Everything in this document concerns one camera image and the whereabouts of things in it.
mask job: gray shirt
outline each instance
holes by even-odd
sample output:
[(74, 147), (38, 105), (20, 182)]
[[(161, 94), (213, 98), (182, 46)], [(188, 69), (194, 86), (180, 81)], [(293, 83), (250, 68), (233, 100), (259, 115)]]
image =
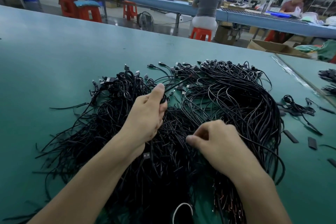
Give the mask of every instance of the gray shirt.
[(194, 0), (198, 4), (196, 16), (216, 18), (216, 9), (221, 7), (223, 0)]

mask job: white pants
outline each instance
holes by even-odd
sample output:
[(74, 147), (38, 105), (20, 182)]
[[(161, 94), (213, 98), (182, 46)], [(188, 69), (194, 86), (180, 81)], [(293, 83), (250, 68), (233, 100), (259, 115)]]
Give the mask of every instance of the white pants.
[(189, 36), (193, 32), (194, 28), (204, 28), (212, 30), (211, 39), (215, 36), (217, 29), (216, 18), (208, 17), (208, 16), (196, 16), (192, 19), (189, 28)]

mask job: blue plastic tray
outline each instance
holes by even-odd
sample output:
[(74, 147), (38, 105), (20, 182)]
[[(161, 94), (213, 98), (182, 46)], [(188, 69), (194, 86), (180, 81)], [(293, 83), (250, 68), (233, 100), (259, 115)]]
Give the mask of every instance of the blue plastic tray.
[(276, 13), (276, 12), (270, 12), (270, 11), (267, 11), (266, 13), (269, 13), (273, 16), (280, 17), (280, 18), (291, 18), (292, 17), (289, 14), (283, 14), (283, 13)]

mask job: white strap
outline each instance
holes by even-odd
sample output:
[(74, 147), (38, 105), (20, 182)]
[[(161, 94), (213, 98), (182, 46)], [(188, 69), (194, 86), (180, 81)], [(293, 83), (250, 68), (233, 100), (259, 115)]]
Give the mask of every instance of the white strap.
[(174, 219), (175, 219), (175, 214), (177, 212), (177, 210), (182, 206), (182, 205), (188, 205), (190, 207), (190, 210), (191, 210), (191, 216), (193, 215), (193, 208), (191, 207), (191, 205), (189, 205), (188, 203), (182, 203), (180, 204), (174, 211), (174, 214), (173, 214), (173, 224), (174, 224)]

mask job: hand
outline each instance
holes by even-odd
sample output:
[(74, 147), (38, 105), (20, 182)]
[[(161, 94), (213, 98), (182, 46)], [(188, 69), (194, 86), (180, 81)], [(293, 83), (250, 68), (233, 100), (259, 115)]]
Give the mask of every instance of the hand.
[(145, 142), (152, 140), (162, 125), (168, 107), (167, 102), (160, 104), (164, 92), (165, 86), (159, 83), (150, 94), (137, 97), (119, 132), (131, 138), (135, 157), (144, 151)]
[(202, 124), (193, 135), (187, 136), (187, 143), (199, 149), (216, 170), (231, 180), (241, 174), (263, 171), (237, 129), (222, 120)]

